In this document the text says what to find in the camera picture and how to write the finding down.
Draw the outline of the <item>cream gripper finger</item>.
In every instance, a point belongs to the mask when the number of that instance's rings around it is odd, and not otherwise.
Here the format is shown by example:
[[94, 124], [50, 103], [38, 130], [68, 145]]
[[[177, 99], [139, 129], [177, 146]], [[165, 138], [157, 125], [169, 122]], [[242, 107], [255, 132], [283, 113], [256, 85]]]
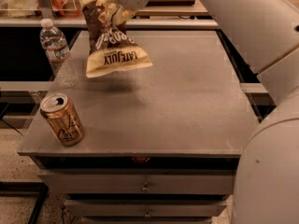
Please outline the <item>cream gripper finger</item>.
[[117, 12], [118, 5], [111, 0], [97, 0], [98, 20], [103, 24], [111, 24], [112, 16]]
[[115, 25], [118, 26], [130, 20], [136, 14], [136, 12], [136, 9], [129, 9], [123, 6], [117, 7], [115, 14]]

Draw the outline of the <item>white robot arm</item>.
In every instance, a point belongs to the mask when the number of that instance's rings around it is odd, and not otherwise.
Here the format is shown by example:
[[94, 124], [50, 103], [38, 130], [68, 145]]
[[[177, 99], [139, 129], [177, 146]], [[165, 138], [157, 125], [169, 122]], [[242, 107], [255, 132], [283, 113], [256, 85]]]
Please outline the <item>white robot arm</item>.
[[272, 103], [242, 150], [231, 224], [299, 224], [298, 9], [287, 0], [200, 1]]

